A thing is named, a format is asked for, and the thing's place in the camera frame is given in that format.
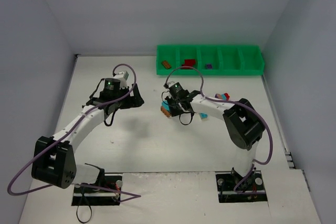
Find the teal rounded lego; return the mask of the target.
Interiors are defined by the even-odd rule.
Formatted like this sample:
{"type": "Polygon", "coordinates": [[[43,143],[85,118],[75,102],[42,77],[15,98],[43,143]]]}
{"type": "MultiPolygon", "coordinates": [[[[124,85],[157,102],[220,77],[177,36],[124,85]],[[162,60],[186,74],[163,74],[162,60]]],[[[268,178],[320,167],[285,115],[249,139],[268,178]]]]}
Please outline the teal rounded lego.
{"type": "Polygon", "coordinates": [[[169,105],[168,105],[165,101],[162,101],[161,106],[162,106],[165,110],[170,111],[169,105]]]}

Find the brown long lego plate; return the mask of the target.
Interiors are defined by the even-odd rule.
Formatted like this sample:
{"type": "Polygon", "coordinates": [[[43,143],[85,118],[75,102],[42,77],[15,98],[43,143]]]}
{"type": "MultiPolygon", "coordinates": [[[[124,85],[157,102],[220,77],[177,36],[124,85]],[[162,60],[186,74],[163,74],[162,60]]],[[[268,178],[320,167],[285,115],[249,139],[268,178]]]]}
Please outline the brown long lego plate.
{"type": "Polygon", "coordinates": [[[166,117],[169,118],[171,116],[170,112],[166,110],[164,107],[161,107],[160,110],[166,117]]]}

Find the red lego brick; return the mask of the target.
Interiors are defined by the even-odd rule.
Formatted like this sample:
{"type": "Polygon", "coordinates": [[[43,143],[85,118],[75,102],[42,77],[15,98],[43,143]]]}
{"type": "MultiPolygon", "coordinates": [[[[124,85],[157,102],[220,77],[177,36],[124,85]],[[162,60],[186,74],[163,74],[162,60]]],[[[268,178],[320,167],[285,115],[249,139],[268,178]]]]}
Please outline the red lego brick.
{"type": "Polygon", "coordinates": [[[197,68],[196,59],[185,59],[181,64],[182,69],[191,70],[191,68],[197,68]]]}

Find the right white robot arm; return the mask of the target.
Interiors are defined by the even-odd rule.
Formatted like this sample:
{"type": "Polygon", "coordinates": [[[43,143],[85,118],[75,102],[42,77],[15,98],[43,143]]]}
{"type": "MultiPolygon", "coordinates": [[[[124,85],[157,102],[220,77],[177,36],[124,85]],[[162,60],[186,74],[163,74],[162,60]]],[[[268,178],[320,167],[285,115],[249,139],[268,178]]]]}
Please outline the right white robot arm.
{"type": "Polygon", "coordinates": [[[214,98],[208,100],[197,90],[189,92],[178,82],[170,82],[164,87],[169,93],[166,101],[171,116],[204,113],[224,121],[229,137],[237,147],[233,172],[245,177],[253,166],[258,142],[265,130],[260,119],[242,106],[230,105],[222,101],[215,102],[214,98]]]}

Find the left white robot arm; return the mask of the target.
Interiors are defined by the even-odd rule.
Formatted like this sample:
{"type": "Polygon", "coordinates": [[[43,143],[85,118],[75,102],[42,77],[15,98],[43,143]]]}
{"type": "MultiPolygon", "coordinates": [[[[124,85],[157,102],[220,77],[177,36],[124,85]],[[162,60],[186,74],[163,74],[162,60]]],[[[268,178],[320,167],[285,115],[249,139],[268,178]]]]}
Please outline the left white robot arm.
{"type": "Polygon", "coordinates": [[[128,87],[125,78],[101,79],[103,90],[91,94],[80,114],[60,132],[40,137],[35,144],[31,175],[34,179],[59,188],[75,184],[98,184],[103,169],[90,164],[76,164],[75,152],[85,138],[118,110],[138,108],[144,104],[137,84],[128,87]]]}

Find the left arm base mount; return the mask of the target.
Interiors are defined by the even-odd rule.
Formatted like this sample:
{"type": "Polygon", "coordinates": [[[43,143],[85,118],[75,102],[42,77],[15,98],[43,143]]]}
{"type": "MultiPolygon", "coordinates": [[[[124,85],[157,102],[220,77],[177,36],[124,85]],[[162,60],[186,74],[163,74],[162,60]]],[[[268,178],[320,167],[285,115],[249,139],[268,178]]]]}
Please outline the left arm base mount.
{"type": "MultiPolygon", "coordinates": [[[[103,185],[105,188],[113,190],[121,189],[122,187],[122,174],[105,174],[106,183],[103,185]]],[[[119,206],[121,196],[114,192],[102,189],[79,187],[74,188],[72,194],[72,206],[119,206]]]]}

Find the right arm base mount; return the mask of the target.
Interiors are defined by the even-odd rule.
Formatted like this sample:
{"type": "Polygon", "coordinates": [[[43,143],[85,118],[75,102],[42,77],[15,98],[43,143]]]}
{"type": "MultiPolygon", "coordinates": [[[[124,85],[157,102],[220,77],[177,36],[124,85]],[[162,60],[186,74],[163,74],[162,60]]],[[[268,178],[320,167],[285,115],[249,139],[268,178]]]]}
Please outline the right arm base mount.
{"type": "Polygon", "coordinates": [[[231,172],[216,173],[218,202],[220,204],[267,202],[267,193],[261,171],[252,174],[236,189],[242,177],[231,172]]]}

